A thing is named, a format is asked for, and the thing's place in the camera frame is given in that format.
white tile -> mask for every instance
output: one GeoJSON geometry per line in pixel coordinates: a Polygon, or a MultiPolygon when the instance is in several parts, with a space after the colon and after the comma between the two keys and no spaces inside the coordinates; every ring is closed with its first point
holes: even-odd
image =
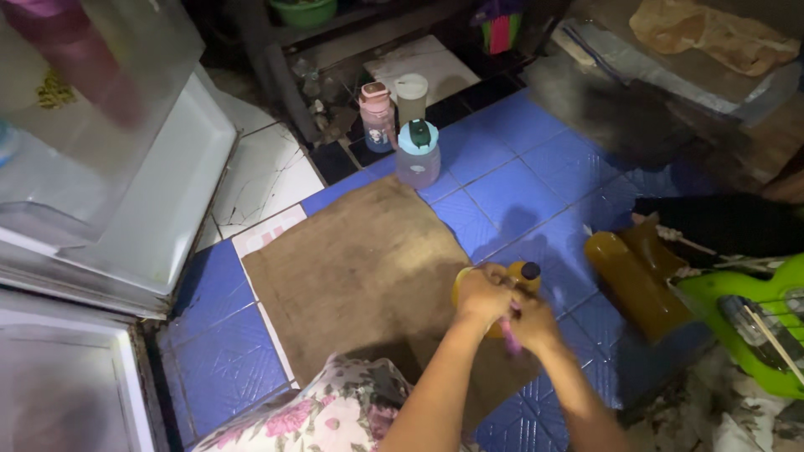
{"type": "Polygon", "coordinates": [[[304,209],[302,209],[301,205],[296,204],[237,234],[232,237],[232,244],[235,247],[235,251],[237,251],[237,256],[242,259],[247,254],[263,249],[283,232],[305,218],[307,218],[307,215],[304,213],[304,209]]]}
{"type": "Polygon", "coordinates": [[[428,83],[427,105],[468,88],[480,81],[477,75],[444,47],[435,36],[427,35],[383,55],[379,60],[363,65],[366,70],[391,91],[396,101],[394,81],[404,74],[415,72],[428,83]]]}
{"type": "Polygon", "coordinates": [[[236,129],[243,130],[243,135],[251,134],[256,130],[277,122],[260,107],[242,101],[231,94],[221,92],[219,102],[226,104],[222,105],[224,112],[235,124],[236,129]]]}
{"type": "Polygon", "coordinates": [[[296,139],[277,123],[240,140],[212,212],[227,239],[323,188],[296,139]]]}
{"type": "Polygon", "coordinates": [[[198,252],[202,249],[209,248],[220,241],[221,236],[220,232],[218,232],[218,227],[215,226],[215,219],[209,216],[206,221],[204,221],[201,238],[199,239],[198,246],[195,247],[195,251],[198,252]]]}

stick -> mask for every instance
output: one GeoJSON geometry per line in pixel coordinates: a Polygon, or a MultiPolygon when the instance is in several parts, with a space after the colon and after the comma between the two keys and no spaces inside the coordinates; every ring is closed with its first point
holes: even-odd
{"type": "Polygon", "coordinates": [[[790,358],[790,355],[788,355],[785,349],[781,347],[779,341],[776,340],[776,336],[774,336],[773,333],[770,332],[770,329],[765,325],[765,322],[762,321],[759,315],[754,311],[752,311],[750,307],[746,305],[743,305],[743,307],[749,313],[751,318],[753,318],[753,321],[757,323],[759,329],[762,331],[762,334],[768,338],[770,343],[773,345],[773,348],[775,348],[776,351],[779,352],[781,358],[787,363],[788,366],[790,366],[790,370],[793,371],[794,374],[796,374],[798,381],[800,381],[802,386],[804,386],[804,375],[802,375],[801,371],[798,370],[798,367],[793,362],[793,358],[790,358]]]}

floral fabric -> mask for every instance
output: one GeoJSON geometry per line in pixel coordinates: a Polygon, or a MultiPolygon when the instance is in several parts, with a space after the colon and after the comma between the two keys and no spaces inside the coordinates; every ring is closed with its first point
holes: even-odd
{"type": "MultiPolygon", "coordinates": [[[[307,388],[274,397],[194,452],[376,452],[412,386],[389,360],[332,355],[307,388]]],[[[465,440],[461,452],[479,452],[465,440]]]]}

blue bottle lid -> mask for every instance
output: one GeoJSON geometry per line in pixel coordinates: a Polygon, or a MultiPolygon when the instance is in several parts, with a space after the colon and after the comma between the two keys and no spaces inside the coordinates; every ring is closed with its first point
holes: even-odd
{"type": "Polygon", "coordinates": [[[436,148],[438,129],[423,119],[414,119],[402,126],[398,142],[408,154],[425,155],[436,148]]]}

white bottle cap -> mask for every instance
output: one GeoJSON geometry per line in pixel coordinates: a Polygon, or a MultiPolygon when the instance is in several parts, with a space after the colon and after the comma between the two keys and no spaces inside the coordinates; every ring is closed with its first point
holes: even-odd
{"type": "Polygon", "coordinates": [[[427,95],[427,79],[419,74],[405,74],[394,82],[396,95],[414,101],[427,95]]]}

